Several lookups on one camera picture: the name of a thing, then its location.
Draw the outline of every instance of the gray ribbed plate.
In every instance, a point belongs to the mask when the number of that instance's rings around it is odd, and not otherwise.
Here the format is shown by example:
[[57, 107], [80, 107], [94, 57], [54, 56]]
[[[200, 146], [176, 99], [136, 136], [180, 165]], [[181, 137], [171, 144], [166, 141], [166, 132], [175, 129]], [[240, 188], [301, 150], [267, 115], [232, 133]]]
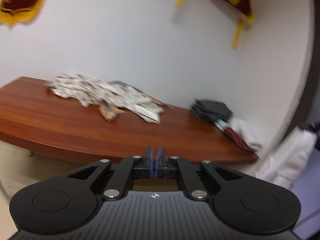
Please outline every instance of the gray ribbed plate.
[[207, 203], [190, 200], [182, 191], [157, 193], [129, 191], [121, 200], [103, 203], [90, 222], [72, 232], [39, 236], [19, 231], [11, 239], [297, 240], [298, 238], [289, 231], [272, 236], [251, 236], [231, 229], [215, 217]]

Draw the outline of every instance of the white garment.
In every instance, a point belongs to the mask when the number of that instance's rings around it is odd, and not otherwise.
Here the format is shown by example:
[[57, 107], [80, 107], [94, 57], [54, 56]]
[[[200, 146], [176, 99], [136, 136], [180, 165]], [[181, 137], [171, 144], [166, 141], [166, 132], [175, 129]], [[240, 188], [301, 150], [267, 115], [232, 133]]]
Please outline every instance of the white garment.
[[261, 161], [255, 177], [290, 189], [307, 166], [317, 135], [296, 127], [281, 145]]
[[129, 109], [147, 122], [160, 123], [159, 113], [164, 111], [153, 102], [156, 99], [120, 81], [106, 83], [80, 74], [60, 74], [45, 85], [62, 98], [78, 99], [82, 106], [99, 105], [104, 100]]
[[232, 130], [239, 134], [244, 142], [255, 152], [262, 148], [260, 140], [249, 126], [248, 122], [242, 119], [232, 118], [229, 124]]

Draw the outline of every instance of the black folded cloth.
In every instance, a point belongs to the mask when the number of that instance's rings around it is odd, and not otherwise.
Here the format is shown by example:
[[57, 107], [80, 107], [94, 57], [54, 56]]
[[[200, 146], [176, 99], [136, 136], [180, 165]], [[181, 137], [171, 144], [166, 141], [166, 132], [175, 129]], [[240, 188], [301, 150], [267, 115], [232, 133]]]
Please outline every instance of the black folded cloth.
[[210, 100], [196, 100], [191, 108], [191, 113], [196, 118], [210, 124], [214, 124], [218, 119], [226, 122], [232, 115], [232, 111], [225, 103]]

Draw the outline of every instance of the floor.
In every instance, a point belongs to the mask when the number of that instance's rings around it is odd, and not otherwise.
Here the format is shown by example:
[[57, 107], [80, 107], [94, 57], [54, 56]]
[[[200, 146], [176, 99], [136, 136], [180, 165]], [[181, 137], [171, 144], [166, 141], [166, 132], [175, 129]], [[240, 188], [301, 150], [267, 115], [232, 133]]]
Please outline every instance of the floor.
[[[25, 186], [83, 166], [38, 154], [30, 157], [28, 154], [28, 150], [0, 141], [0, 180], [9, 198]], [[246, 172], [249, 167], [250, 164], [232, 168]], [[135, 182], [134, 190], [171, 191], [176, 190], [176, 183], [169, 179], [140, 179]], [[0, 193], [0, 240], [9, 239], [16, 231], [8, 202]]]

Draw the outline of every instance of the wooden desk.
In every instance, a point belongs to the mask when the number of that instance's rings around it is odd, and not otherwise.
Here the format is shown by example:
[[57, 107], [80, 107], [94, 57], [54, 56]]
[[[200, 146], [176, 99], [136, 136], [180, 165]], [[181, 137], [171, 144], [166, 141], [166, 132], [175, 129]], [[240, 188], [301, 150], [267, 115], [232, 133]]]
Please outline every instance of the wooden desk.
[[107, 158], [144, 155], [152, 146], [167, 156], [197, 163], [247, 163], [257, 155], [244, 154], [214, 126], [190, 111], [165, 108], [161, 124], [151, 124], [128, 111], [108, 122], [98, 107], [83, 107], [46, 89], [44, 80], [20, 77], [0, 89], [0, 140], [55, 158], [90, 163]]

